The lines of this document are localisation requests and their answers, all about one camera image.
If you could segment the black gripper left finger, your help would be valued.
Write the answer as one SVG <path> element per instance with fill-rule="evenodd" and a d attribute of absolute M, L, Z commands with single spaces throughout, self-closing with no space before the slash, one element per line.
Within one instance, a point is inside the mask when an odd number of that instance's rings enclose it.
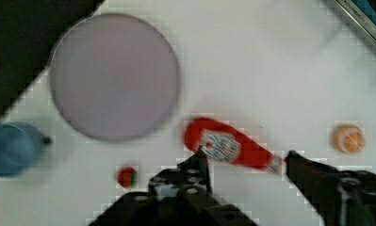
<path fill-rule="evenodd" d="M 159 202 L 176 198 L 183 190 L 192 188 L 212 193 L 207 155 L 202 147 L 175 169 L 162 170 L 148 183 L 148 193 Z"/>

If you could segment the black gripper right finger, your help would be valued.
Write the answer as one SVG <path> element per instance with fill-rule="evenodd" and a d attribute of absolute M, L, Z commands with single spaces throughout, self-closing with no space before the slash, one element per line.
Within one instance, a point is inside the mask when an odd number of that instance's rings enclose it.
<path fill-rule="evenodd" d="M 286 176 L 316 209 L 325 226 L 376 226 L 376 174 L 339 170 L 288 153 Z"/>

